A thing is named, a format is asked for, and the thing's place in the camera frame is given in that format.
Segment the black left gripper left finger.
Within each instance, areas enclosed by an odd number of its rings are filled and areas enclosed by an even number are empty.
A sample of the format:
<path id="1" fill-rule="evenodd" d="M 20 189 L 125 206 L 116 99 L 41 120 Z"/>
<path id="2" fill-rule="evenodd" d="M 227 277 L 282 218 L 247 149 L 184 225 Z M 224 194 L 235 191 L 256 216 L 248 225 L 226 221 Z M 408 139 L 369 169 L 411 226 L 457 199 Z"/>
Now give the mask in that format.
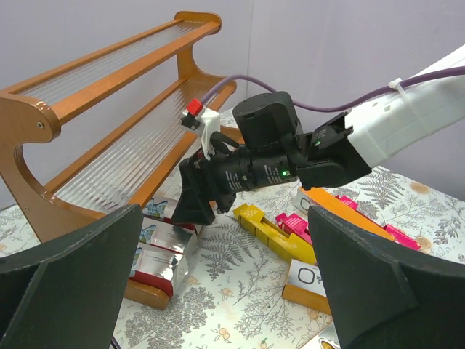
<path id="1" fill-rule="evenodd" d="M 1 259 L 2 348 L 109 348 L 142 226 L 131 204 Z"/>

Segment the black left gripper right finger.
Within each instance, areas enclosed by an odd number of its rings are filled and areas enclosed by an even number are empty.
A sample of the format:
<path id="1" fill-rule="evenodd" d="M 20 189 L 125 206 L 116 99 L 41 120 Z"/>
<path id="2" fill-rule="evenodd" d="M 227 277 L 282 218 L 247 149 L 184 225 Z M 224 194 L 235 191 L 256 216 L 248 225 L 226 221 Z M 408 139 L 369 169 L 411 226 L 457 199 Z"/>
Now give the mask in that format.
<path id="1" fill-rule="evenodd" d="M 463 348 L 464 265 L 312 206 L 310 235 L 342 348 Z"/>

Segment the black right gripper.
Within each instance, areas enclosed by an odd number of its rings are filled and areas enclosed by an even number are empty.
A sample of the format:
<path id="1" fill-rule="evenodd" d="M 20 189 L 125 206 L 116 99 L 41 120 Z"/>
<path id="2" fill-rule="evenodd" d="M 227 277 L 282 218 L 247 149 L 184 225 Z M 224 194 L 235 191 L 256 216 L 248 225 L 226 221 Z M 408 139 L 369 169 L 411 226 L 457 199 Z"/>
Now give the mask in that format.
<path id="1" fill-rule="evenodd" d="M 182 192 L 171 220 L 174 224 L 211 225 L 214 202 L 221 213 L 236 194 L 297 180 L 296 167 L 282 148 L 252 150 L 244 145 L 207 160 L 202 150 L 179 164 Z"/>

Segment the silver R&O Ice Mint box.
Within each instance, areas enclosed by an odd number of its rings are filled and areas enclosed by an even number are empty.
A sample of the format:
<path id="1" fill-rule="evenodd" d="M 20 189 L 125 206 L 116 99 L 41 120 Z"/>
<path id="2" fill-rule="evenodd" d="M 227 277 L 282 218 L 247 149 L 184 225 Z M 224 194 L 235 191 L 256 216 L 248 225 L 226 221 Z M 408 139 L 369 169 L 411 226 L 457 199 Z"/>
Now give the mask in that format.
<path id="1" fill-rule="evenodd" d="M 154 196 L 142 208 L 144 216 L 142 229 L 155 229 L 159 231 L 181 231 L 199 235 L 202 226 L 193 223 L 173 223 L 172 216 L 178 201 L 172 198 Z"/>

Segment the silver red R&O box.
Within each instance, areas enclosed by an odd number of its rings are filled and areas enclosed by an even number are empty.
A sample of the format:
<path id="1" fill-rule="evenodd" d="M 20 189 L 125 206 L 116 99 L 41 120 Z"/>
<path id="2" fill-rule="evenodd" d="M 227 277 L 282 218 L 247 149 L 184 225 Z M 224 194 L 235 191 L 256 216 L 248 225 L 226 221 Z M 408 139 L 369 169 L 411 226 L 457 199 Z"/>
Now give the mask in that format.
<path id="1" fill-rule="evenodd" d="M 139 241 L 176 253 L 191 255 L 197 247 L 194 230 L 144 217 Z"/>

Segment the yellow Be You toothpaste box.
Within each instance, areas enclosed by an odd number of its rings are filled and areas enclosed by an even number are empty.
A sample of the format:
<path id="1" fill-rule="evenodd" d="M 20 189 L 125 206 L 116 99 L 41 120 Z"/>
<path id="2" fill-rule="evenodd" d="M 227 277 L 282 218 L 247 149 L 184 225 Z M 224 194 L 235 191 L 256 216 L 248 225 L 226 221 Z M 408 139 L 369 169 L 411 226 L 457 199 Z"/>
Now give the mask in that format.
<path id="1" fill-rule="evenodd" d="M 233 210 L 239 224 L 286 262 L 299 260 L 316 265 L 311 244 L 295 233 L 287 233 L 265 217 L 254 205 L 242 204 Z"/>

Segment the white gold R&O box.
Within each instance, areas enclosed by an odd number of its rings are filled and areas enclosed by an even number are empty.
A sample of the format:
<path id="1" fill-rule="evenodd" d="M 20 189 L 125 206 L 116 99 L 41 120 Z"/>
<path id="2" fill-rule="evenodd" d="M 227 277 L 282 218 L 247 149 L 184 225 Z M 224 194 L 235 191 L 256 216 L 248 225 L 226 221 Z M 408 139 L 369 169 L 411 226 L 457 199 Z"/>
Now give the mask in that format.
<path id="1" fill-rule="evenodd" d="M 341 349 L 334 322 L 318 332 L 302 349 Z"/>

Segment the silver gold R&O box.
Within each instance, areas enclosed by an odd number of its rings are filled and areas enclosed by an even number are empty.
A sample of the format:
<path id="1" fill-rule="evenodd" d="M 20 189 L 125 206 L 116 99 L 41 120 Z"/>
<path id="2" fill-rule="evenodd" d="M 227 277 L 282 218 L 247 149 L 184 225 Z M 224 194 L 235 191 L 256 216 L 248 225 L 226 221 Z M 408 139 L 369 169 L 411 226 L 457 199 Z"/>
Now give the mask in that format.
<path id="1" fill-rule="evenodd" d="M 318 266 L 292 260 L 284 283 L 282 298 L 331 315 Z"/>

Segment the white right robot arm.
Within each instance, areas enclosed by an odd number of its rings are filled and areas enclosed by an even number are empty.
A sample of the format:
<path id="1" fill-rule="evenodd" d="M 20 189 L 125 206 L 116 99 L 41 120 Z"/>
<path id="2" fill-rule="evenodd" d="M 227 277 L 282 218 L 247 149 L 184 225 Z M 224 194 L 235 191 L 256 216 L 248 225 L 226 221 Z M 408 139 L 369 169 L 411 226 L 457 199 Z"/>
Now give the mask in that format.
<path id="1" fill-rule="evenodd" d="M 305 190 L 341 187 L 462 120 L 464 49 L 330 108 L 333 118 L 308 133 L 296 113 L 300 103 L 272 87 L 233 108 L 239 140 L 220 131 L 219 114 L 206 104 L 192 100 L 182 113 L 182 126 L 200 136 L 201 147 L 179 164 L 176 224 L 210 225 L 244 191 L 294 181 Z"/>

